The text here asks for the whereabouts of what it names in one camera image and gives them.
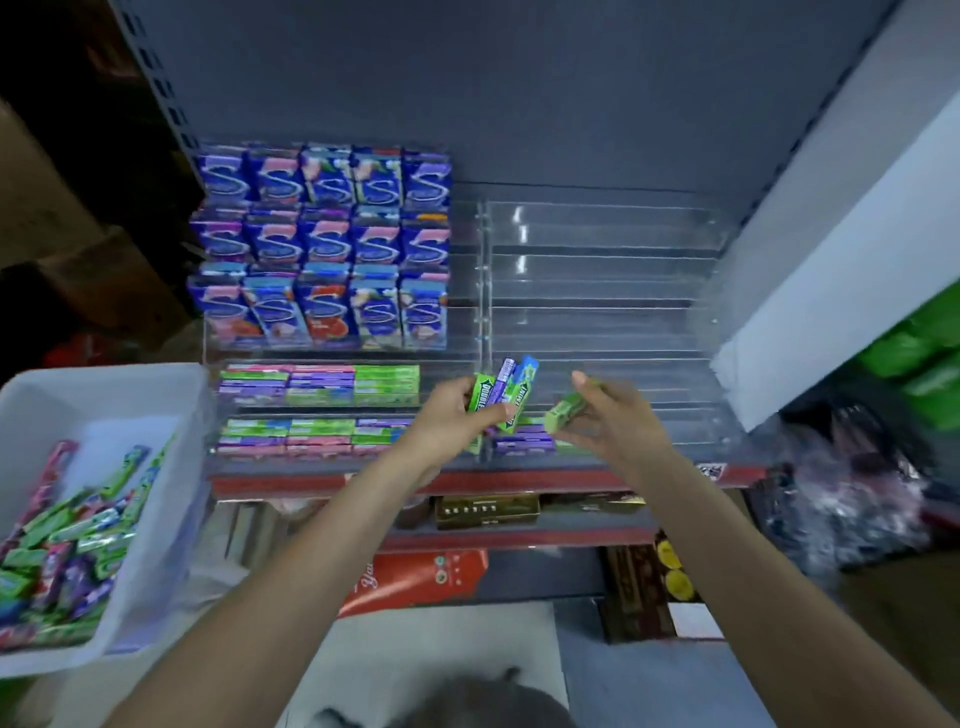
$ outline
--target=clear plastic tray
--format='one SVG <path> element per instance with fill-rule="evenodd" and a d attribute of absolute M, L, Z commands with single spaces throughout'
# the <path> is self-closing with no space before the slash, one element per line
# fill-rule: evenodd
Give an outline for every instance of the clear plastic tray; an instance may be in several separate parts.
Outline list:
<path fill-rule="evenodd" d="M 720 251 L 730 228 L 709 209 L 489 203 L 494 245 Z"/>

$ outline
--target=red shelf edge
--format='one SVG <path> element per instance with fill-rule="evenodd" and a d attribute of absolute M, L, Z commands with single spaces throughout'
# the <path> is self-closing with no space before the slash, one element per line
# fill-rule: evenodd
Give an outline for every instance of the red shelf edge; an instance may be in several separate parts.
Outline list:
<path fill-rule="evenodd" d="M 717 479 L 721 488 L 749 488 L 765 475 L 760 466 L 728 466 Z M 217 500 L 263 500 L 274 497 L 328 497 L 347 483 L 334 475 L 213 475 Z M 602 493 L 629 490 L 609 470 L 447 471 L 421 492 L 429 496 L 511 493 Z"/>
<path fill-rule="evenodd" d="M 425 534 L 392 533 L 377 553 L 443 551 L 457 548 L 529 548 L 530 546 L 633 546 L 652 544 L 657 531 L 639 526 L 581 530 L 506 531 L 490 528 L 438 531 Z"/>

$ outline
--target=doublemint gum pack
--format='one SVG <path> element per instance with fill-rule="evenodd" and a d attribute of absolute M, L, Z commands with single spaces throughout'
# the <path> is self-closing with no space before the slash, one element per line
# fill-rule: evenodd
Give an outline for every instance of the doublemint gum pack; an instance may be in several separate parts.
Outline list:
<path fill-rule="evenodd" d="M 496 377 L 492 375 L 478 374 L 476 381 L 473 382 L 473 392 L 470 395 L 470 404 L 468 412 L 476 412 L 478 409 L 486 407 L 490 402 L 490 394 L 496 383 Z M 483 447 L 483 435 L 477 435 L 473 442 L 467 447 L 467 452 L 474 455 L 480 454 L 480 448 Z"/>
<path fill-rule="evenodd" d="M 534 385 L 534 377 L 537 375 L 539 367 L 540 363 L 533 356 L 524 356 L 510 375 L 510 379 L 507 381 L 507 389 L 500 401 L 515 404 L 516 414 L 512 420 L 497 425 L 501 431 L 513 434 L 516 429 L 516 420 L 523 412 L 523 405 L 526 404 L 527 398 L 530 396 L 530 390 Z"/>

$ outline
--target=hand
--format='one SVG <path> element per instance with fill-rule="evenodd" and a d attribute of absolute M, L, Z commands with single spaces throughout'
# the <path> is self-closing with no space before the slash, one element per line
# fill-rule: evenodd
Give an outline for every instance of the hand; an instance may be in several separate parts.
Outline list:
<path fill-rule="evenodd" d="M 631 485 L 641 479 L 645 461 L 673 450 L 650 402 L 633 385 L 593 384 L 583 372 L 574 372 L 571 379 L 588 407 L 557 432 L 558 440 L 588 449 Z"/>
<path fill-rule="evenodd" d="M 504 402 L 467 412 L 475 379 L 461 376 L 434 387 L 417 418 L 397 440 L 395 447 L 415 453 L 426 473 L 467 449 L 487 427 L 506 422 L 516 414 L 516 406 Z"/>

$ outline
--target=forearm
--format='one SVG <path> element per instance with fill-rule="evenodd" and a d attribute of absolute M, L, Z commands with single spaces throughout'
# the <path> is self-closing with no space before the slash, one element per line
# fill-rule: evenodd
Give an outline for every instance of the forearm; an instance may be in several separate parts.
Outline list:
<path fill-rule="evenodd" d="M 634 484 L 779 726 L 953 726 L 929 693 L 675 451 Z"/>
<path fill-rule="evenodd" d="M 187 632 L 107 728 L 274 726 L 420 467 L 393 448 L 355 476 Z"/>

